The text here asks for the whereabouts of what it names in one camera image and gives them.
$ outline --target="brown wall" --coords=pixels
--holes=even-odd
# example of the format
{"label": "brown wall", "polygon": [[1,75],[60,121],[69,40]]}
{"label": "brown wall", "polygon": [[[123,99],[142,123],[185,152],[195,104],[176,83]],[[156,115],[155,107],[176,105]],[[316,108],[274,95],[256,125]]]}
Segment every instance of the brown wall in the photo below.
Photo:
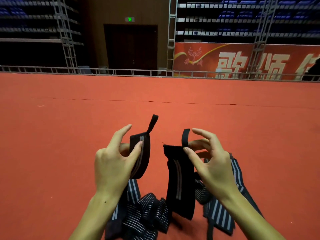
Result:
{"label": "brown wall", "polygon": [[91,66],[107,66],[103,24],[158,25],[158,67],[166,67],[169,0],[81,0],[81,13]]}

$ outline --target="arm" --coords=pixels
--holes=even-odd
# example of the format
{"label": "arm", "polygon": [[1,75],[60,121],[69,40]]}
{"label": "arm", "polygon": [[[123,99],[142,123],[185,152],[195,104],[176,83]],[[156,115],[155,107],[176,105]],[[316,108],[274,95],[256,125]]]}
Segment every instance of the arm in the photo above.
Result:
{"label": "arm", "polygon": [[[232,173],[230,155],[223,150],[213,133],[202,129],[192,131],[205,139],[192,141],[184,150],[194,164],[206,188],[226,208],[249,240],[285,240],[239,192]],[[194,151],[206,149],[207,152]],[[211,158],[203,163],[200,158]]]}
{"label": "arm", "polygon": [[101,240],[106,224],[117,207],[141,153],[142,141],[134,147],[130,155],[129,144],[121,143],[130,128],[131,125],[127,125],[117,131],[108,147],[97,151],[94,161],[97,192],[69,240]]}

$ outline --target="forearm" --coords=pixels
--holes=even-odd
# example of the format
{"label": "forearm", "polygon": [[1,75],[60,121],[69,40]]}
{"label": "forearm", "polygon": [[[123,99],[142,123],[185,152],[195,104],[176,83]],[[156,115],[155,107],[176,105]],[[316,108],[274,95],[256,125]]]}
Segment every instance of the forearm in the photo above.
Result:
{"label": "forearm", "polygon": [[101,240],[106,224],[117,204],[116,197],[95,194],[69,240]]}
{"label": "forearm", "polygon": [[222,202],[248,240],[285,240],[246,200],[241,193]]}

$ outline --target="person's left hand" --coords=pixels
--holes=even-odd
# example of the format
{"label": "person's left hand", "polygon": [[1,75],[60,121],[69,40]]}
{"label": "person's left hand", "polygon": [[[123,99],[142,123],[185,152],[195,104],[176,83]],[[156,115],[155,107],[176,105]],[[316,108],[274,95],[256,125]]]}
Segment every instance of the person's left hand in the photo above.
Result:
{"label": "person's left hand", "polygon": [[94,162],[97,193],[120,199],[142,147],[142,141],[129,154],[129,144],[121,143],[131,129],[127,125],[114,133],[107,148],[97,151]]}

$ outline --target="hand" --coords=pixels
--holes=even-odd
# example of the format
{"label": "hand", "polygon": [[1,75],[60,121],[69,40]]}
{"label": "hand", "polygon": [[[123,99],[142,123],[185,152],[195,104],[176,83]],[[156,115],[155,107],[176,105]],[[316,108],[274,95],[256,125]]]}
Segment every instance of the hand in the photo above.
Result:
{"label": "hand", "polygon": [[[192,129],[193,133],[203,136],[205,139],[189,142],[189,147],[184,148],[189,159],[195,166],[204,185],[220,202],[229,199],[239,192],[232,173],[231,159],[218,139],[218,137],[202,129]],[[206,149],[206,152],[194,151]],[[204,163],[201,158],[210,161]]]}
{"label": "hand", "polygon": [[114,133],[107,148],[96,153],[94,162],[97,193],[120,199],[128,184],[131,171],[136,163],[142,147],[142,141],[135,145],[129,154],[129,144],[121,143],[123,136],[131,129],[131,125]]}

